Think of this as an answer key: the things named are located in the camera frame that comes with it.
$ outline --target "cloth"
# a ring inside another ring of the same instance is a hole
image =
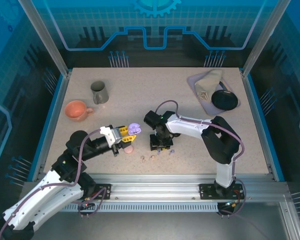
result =
[[[222,80],[223,71],[213,69],[194,84],[195,93],[199,99],[211,103],[211,97]]]

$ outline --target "orange mug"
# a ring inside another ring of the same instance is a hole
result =
[[[94,109],[91,107],[87,108],[87,105],[83,101],[74,100],[65,106],[64,113],[71,121],[82,122],[94,113]]]

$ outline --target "black round object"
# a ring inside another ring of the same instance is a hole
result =
[[[221,110],[229,111],[238,106],[237,96],[227,90],[217,90],[212,94],[211,101],[213,105]]]

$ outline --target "table surface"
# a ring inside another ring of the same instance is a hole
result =
[[[207,115],[187,83],[189,76],[207,72],[203,67],[150,67],[150,68],[74,68],[63,100],[44,172],[66,149],[71,134],[78,130],[88,133],[102,127],[114,127],[139,123],[142,132],[132,143],[134,152],[120,150],[117,157],[112,152],[91,158],[85,162],[89,174],[215,174],[216,162],[210,157],[205,144],[197,138],[181,135],[173,139],[171,149],[160,155],[150,151],[149,134],[152,129],[143,122],[145,114],[165,100],[179,103],[178,113],[196,119],[213,119]],[[238,159],[236,173],[267,174],[268,168],[262,151],[255,122],[238,68],[221,68],[223,78],[241,101],[234,110],[219,114],[242,139],[245,152]],[[109,101],[95,105],[90,85],[104,81]],[[94,108],[94,114],[83,122],[72,122],[64,114],[65,106],[73,100],[84,101]],[[167,103],[158,111],[174,111],[175,105]],[[99,138],[96,134],[91,139]]]

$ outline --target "metal cup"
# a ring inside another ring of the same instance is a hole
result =
[[[109,100],[106,85],[103,81],[95,81],[91,84],[90,88],[93,93],[93,102],[95,104],[105,104]]]

